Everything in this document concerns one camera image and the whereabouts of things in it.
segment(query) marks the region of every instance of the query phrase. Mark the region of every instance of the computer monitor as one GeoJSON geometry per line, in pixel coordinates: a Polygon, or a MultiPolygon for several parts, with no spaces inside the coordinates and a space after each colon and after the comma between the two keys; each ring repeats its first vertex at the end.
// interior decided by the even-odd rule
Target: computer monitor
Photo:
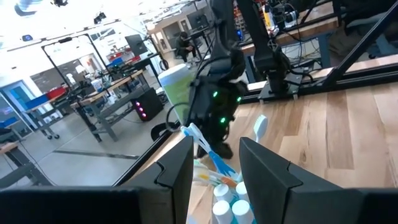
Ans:
{"type": "Polygon", "coordinates": [[[192,29],[200,29],[208,26],[207,17],[201,11],[196,11],[187,16],[192,29]]]}
{"type": "Polygon", "coordinates": [[[144,41],[142,40],[141,36],[139,34],[136,35],[130,35],[127,37],[124,37],[127,41],[127,43],[130,46],[130,49],[134,56],[138,56],[140,54],[146,53],[148,51],[147,47],[144,44],[144,41]]]}

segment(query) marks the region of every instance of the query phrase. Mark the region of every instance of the computer tower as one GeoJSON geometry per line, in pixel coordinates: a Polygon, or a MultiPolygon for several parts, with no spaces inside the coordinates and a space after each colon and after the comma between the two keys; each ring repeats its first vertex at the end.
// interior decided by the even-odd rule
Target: computer tower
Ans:
{"type": "Polygon", "coordinates": [[[150,121],[163,110],[163,104],[153,88],[146,90],[133,103],[141,121],[150,121]]]}

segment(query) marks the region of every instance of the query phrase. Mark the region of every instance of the white bottle cap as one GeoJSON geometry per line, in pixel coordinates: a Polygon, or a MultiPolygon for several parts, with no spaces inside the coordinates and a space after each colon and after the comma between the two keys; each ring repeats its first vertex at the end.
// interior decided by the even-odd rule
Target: white bottle cap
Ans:
{"type": "Polygon", "coordinates": [[[218,224],[231,224],[234,219],[231,208],[227,201],[221,200],[213,205],[213,214],[218,224]]]}
{"type": "Polygon", "coordinates": [[[244,182],[238,183],[235,189],[236,189],[236,193],[239,195],[239,199],[250,202],[248,191],[246,190],[246,186],[245,186],[244,182]]]}
{"type": "Polygon", "coordinates": [[[229,190],[228,185],[226,184],[219,184],[217,187],[214,188],[214,196],[217,198],[217,201],[225,200],[228,203],[231,203],[234,199],[234,195],[229,190]]]}
{"type": "Polygon", "coordinates": [[[252,223],[254,220],[254,214],[250,209],[249,202],[245,200],[238,200],[232,205],[232,212],[239,224],[252,223]]]}

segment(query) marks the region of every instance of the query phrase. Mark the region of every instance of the lab workstation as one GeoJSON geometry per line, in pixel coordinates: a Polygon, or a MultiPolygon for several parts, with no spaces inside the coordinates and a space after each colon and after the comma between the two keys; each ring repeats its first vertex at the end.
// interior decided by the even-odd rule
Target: lab workstation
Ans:
{"type": "Polygon", "coordinates": [[[35,4],[0,3],[2,222],[398,222],[395,0],[35,4]]]}

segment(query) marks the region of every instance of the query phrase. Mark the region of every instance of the blue toothbrush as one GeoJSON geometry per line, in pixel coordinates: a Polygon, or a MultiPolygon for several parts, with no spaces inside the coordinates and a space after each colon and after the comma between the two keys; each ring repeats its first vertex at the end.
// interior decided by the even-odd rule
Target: blue toothbrush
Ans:
{"type": "Polygon", "coordinates": [[[209,154],[211,160],[217,168],[217,172],[227,177],[231,177],[234,180],[238,178],[238,174],[236,173],[236,171],[232,169],[229,165],[225,164],[222,158],[217,155],[217,153],[215,153],[213,150],[211,150],[209,143],[203,137],[199,128],[195,124],[191,123],[189,127],[182,126],[180,129],[182,133],[184,133],[184,135],[192,136],[193,140],[209,154]]]}

